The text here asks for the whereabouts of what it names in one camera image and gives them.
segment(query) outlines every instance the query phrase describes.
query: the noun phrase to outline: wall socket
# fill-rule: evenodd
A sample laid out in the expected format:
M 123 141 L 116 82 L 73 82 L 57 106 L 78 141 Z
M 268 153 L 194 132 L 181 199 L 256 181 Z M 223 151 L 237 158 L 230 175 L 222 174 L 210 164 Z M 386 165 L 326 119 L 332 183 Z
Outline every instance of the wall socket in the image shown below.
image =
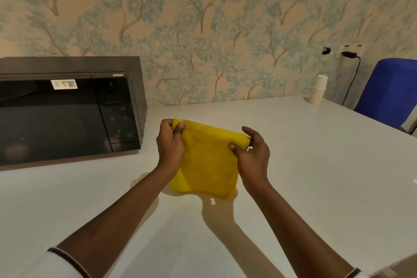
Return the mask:
M 341 53 L 345 51 L 354 52 L 357 54 L 357 56 L 362 57 L 365 51 L 365 47 L 362 43 L 341 44 L 339 50 L 336 53 L 336 57 L 341 57 Z

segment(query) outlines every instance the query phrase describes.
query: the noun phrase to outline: white label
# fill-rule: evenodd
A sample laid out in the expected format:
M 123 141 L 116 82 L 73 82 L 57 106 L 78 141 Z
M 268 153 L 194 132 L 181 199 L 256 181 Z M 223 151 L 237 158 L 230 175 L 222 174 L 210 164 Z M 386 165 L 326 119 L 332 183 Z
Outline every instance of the white label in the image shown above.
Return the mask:
M 55 90 L 78 88 L 75 79 L 54 79 L 54 80 L 51 80 L 51 83 Z

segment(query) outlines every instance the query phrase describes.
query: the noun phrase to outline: blue chair backrest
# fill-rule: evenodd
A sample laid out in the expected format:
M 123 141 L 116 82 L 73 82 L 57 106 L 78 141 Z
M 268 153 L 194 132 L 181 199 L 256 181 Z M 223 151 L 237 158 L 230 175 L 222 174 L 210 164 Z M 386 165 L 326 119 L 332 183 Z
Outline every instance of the blue chair backrest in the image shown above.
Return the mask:
M 417 105 L 417 61 L 377 63 L 354 111 L 399 128 Z

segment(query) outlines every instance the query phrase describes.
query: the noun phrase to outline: stack of paper cups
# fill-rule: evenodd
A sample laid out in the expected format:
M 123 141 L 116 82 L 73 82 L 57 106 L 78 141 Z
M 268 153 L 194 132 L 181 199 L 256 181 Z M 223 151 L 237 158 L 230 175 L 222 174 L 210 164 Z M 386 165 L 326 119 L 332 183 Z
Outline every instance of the stack of paper cups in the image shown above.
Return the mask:
M 320 104 L 323 100 L 324 92 L 326 91 L 327 80 L 329 79 L 326 75 L 319 75 L 316 78 L 313 89 L 311 90 L 309 103 Z

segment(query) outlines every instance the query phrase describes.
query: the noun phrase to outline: table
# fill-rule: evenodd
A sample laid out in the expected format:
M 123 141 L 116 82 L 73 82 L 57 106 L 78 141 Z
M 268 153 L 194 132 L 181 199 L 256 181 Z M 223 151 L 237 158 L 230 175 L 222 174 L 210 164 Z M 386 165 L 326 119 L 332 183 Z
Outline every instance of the table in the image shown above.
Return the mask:
M 417 139 L 330 101 L 288 96 L 151 107 L 138 154 L 0 172 L 0 276 L 16 277 L 151 171 L 167 117 L 258 130 L 271 184 L 365 273 L 417 252 Z M 108 276 L 294 278 L 240 179 L 237 189 L 234 202 L 165 190 Z

